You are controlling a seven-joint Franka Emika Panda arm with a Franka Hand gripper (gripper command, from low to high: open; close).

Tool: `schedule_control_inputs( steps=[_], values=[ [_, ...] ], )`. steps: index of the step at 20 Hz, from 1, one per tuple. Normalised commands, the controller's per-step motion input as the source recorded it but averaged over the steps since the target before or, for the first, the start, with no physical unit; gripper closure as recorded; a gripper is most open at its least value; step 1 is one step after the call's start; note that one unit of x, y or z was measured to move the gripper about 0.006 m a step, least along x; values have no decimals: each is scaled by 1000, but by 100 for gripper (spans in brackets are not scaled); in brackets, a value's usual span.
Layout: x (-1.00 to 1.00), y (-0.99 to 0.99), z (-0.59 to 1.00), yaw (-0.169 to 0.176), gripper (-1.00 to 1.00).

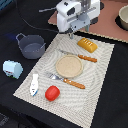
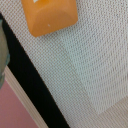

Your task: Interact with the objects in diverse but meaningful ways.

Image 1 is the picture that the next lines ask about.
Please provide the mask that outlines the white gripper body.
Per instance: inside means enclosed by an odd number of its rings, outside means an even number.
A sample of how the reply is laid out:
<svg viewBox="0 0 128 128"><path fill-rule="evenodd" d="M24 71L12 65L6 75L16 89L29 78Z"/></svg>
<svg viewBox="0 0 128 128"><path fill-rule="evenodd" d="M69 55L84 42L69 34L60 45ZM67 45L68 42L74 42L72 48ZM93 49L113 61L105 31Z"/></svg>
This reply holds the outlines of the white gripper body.
<svg viewBox="0 0 128 128"><path fill-rule="evenodd" d="M100 14L100 0L62 0L56 5L57 27L60 32L89 28Z"/></svg>

